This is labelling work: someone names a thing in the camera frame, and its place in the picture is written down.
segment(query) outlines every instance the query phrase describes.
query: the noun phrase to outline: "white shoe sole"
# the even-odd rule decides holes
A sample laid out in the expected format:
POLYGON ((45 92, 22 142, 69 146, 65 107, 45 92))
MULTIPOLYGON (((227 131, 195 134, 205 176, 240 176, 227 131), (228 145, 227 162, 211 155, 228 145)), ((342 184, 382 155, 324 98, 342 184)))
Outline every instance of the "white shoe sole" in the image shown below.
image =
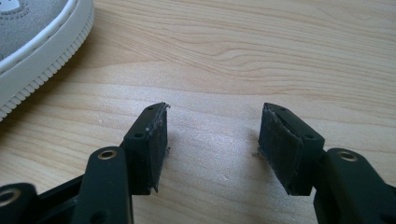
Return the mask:
POLYGON ((31 41, 0 62, 0 121, 72 57, 93 25, 92 0, 72 0, 31 41))

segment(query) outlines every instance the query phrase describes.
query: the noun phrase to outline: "black plastic part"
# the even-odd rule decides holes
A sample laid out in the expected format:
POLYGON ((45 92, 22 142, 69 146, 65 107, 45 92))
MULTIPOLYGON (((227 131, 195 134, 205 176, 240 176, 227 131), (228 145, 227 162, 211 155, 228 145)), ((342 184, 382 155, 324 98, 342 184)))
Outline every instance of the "black plastic part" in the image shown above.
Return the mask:
POLYGON ((133 222, 124 149, 104 147, 93 152, 79 190, 73 224, 133 222))
POLYGON ((78 202, 79 188, 83 175, 46 191, 38 196, 39 224, 66 224, 71 222, 78 202))
POLYGON ((309 195, 313 161, 324 153, 324 138, 287 108, 265 103, 259 151, 291 195, 309 195))
POLYGON ((167 107, 166 103, 160 103, 145 108, 121 144, 127 155, 133 195, 150 195, 151 188, 158 192, 168 144, 167 107))
POLYGON ((0 224, 67 224, 73 216, 74 223, 131 223, 131 195, 158 190, 167 147, 166 107, 165 103, 147 107, 120 147, 111 147, 118 157, 97 163, 97 153, 109 148, 94 152, 85 175, 38 196, 30 184, 0 188, 0 224), (12 196, 10 189, 18 189, 21 195, 4 205, 12 196))
POLYGON ((326 175, 322 178, 329 188, 317 187, 314 202, 320 224, 396 223, 392 188, 362 155, 332 148, 323 159, 323 168, 326 175))
POLYGON ((12 184, 0 188, 0 223, 30 223, 36 216, 37 194, 31 184, 12 184))

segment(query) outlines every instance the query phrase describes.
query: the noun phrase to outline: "wood grain surface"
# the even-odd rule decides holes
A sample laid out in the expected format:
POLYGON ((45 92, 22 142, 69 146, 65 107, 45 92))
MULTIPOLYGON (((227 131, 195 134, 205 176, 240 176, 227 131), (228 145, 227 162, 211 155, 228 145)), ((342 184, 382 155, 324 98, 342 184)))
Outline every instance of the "wood grain surface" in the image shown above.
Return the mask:
POLYGON ((135 223, 317 223, 257 155, 264 102, 396 185, 396 2, 96 0, 86 42, 0 123, 0 185, 83 174, 143 108, 168 111, 160 191, 135 223))

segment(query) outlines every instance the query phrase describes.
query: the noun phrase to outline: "gray sneaker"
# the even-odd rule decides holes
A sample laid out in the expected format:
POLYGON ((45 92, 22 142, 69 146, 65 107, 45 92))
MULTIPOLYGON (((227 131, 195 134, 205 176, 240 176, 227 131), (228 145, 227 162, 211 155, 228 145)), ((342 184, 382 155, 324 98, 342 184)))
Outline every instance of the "gray sneaker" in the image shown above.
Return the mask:
POLYGON ((0 0, 0 121, 70 59, 92 24, 92 0, 0 0))

